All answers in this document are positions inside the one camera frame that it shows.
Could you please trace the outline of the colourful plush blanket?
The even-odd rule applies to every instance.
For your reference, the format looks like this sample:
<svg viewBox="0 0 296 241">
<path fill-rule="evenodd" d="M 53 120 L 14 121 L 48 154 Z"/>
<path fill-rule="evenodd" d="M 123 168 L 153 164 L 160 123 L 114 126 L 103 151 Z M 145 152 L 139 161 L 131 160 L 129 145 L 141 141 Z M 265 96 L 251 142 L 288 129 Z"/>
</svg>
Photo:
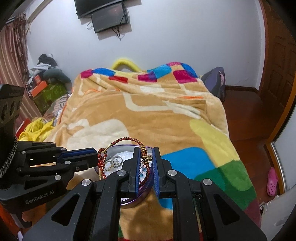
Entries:
<svg viewBox="0 0 296 241">
<path fill-rule="evenodd" d="M 122 137 L 158 147 L 188 178 L 213 180 L 261 224 L 255 188 L 229 138 L 222 102 L 189 65 L 172 62 L 132 73 L 107 68 L 81 72 L 47 141 L 69 150 L 100 149 Z"/>
</svg>

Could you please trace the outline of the brown wooden door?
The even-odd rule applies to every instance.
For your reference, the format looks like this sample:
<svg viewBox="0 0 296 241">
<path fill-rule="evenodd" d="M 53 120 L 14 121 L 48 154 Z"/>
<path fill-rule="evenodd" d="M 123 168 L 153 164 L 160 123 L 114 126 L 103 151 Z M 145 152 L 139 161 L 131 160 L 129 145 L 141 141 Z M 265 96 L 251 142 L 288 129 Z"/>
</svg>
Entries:
<svg viewBox="0 0 296 241">
<path fill-rule="evenodd" d="M 265 61 L 259 96 L 274 118 L 267 139 L 274 142 L 293 111 L 295 40 L 271 1 L 260 1 L 265 29 Z"/>
</svg>

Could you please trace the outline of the wall-mounted black monitor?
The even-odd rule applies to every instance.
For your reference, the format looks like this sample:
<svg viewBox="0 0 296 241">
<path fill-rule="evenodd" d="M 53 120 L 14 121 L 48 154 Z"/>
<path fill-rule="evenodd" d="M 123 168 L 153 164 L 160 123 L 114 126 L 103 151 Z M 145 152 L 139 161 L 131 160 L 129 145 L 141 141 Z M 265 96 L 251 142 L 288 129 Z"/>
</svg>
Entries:
<svg viewBox="0 0 296 241">
<path fill-rule="evenodd" d="M 123 1 L 74 0 L 79 19 L 89 16 L 95 33 L 128 24 Z"/>
</svg>

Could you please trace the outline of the purple heart-shaped tin box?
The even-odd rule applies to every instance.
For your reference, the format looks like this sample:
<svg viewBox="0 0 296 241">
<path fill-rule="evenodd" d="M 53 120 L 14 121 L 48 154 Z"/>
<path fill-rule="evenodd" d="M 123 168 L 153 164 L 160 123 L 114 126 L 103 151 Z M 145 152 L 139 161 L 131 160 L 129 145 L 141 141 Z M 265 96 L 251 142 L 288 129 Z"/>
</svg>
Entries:
<svg viewBox="0 0 296 241">
<path fill-rule="evenodd" d="M 146 147 L 149 169 L 141 162 L 140 151 L 136 145 L 115 145 L 107 150 L 103 168 L 106 176 L 122 170 L 128 173 L 128 180 L 122 183 L 121 208 L 132 208 L 144 201 L 154 184 L 152 167 L 152 148 Z"/>
</svg>

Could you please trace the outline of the yellow clothing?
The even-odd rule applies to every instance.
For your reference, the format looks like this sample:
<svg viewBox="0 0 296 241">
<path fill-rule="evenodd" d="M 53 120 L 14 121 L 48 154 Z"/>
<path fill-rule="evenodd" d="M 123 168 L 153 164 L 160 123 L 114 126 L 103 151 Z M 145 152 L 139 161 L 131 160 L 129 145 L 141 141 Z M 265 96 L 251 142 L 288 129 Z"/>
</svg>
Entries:
<svg viewBox="0 0 296 241">
<path fill-rule="evenodd" d="M 54 119 L 47 121 L 44 118 L 37 118 L 27 125 L 18 137 L 18 141 L 43 142 L 54 129 Z"/>
</svg>

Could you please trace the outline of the striped red curtain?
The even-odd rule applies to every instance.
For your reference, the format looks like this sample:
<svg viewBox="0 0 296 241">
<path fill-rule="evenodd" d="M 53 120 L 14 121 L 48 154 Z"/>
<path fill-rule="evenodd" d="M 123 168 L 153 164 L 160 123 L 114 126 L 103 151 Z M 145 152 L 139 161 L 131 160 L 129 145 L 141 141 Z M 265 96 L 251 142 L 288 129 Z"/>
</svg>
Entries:
<svg viewBox="0 0 296 241">
<path fill-rule="evenodd" d="M 29 80 L 26 20 L 25 14 L 21 13 L 1 30 L 1 84 L 25 87 Z M 38 116 L 41 113 L 25 90 L 15 129 L 25 119 L 32 120 Z"/>
</svg>

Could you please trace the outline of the orange shoe box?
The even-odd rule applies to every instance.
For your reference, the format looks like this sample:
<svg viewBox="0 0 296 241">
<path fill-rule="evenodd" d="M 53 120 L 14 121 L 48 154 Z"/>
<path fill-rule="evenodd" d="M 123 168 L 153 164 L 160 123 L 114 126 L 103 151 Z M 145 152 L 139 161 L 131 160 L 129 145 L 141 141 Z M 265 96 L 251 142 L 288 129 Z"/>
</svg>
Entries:
<svg viewBox="0 0 296 241">
<path fill-rule="evenodd" d="M 48 86 L 46 81 L 41 81 L 32 91 L 31 96 L 36 97 L 42 90 Z"/>
</svg>

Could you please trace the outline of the purple bag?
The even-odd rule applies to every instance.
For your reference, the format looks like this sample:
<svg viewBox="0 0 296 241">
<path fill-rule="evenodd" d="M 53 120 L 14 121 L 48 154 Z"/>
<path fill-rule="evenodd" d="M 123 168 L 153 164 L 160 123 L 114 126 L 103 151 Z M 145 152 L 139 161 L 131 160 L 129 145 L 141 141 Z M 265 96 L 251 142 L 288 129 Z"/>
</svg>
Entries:
<svg viewBox="0 0 296 241">
<path fill-rule="evenodd" d="M 206 88 L 216 97 L 218 97 L 222 102 L 225 101 L 225 84 L 226 77 L 223 67 L 216 67 L 211 71 L 205 73 L 201 77 L 202 82 Z"/>
</svg>

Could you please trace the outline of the green box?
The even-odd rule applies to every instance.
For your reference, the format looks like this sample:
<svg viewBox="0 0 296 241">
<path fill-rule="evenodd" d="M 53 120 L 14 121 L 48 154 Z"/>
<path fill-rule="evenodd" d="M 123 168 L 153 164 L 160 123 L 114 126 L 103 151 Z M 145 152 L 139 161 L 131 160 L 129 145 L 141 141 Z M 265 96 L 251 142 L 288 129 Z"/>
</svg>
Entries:
<svg viewBox="0 0 296 241">
<path fill-rule="evenodd" d="M 38 110 L 44 114 L 54 101 L 67 94 L 67 90 L 62 84 L 49 84 L 45 89 L 33 98 Z"/>
</svg>

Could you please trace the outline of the pink croc shoe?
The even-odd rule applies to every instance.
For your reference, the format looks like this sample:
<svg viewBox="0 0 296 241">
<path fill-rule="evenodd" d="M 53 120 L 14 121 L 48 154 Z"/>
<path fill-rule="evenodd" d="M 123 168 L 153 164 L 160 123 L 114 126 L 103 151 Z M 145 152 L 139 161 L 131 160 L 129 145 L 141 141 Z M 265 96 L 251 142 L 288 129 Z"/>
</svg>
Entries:
<svg viewBox="0 0 296 241">
<path fill-rule="evenodd" d="M 276 174 L 275 169 L 271 167 L 271 169 L 268 172 L 268 180 L 267 180 L 267 186 L 266 186 L 266 192 L 268 196 L 274 197 L 276 195 L 277 184 L 278 184 L 278 176 Z"/>
</svg>

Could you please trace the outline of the pile of dark clothes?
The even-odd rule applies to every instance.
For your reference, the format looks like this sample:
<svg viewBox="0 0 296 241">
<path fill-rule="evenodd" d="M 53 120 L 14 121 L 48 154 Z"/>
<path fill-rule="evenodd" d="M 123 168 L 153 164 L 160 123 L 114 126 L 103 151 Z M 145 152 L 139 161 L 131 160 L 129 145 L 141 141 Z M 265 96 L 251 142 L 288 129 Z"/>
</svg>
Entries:
<svg viewBox="0 0 296 241">
<path fill-rule="evenodd" d="M 31 68 L 32 76 L 40 76 L 41 80 L 48 81 L 50 83 L 59 82 L 64 85 L 69 94 L 72 93 L 72 81 L 67 77 L 55 59 L 47 54 L 42 54 L 38 58 L 38 63 Z"/>
</svg>

